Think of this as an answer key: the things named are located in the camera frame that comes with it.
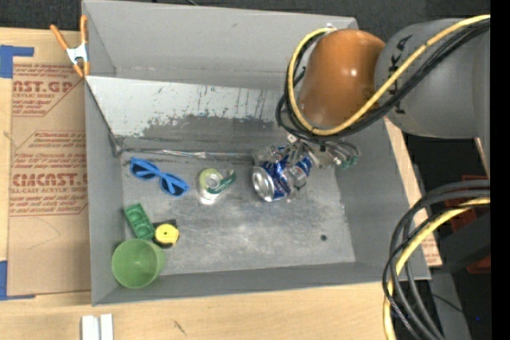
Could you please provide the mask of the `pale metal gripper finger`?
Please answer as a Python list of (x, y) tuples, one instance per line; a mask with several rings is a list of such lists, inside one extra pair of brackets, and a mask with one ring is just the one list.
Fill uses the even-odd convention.
[(294, 146), (276, 147), (273, 150), (273, 163), (275, 165), (282, 163), (283, 166), (289, 166), (292, 163)]
[(289, 169), (290, 178), (292, 179), (292, 186), (294, 189), (301, 189), (303, 188), (308, 179), (308, 175), (306, 170), (301, 168), (298, 165), (292, 166)]

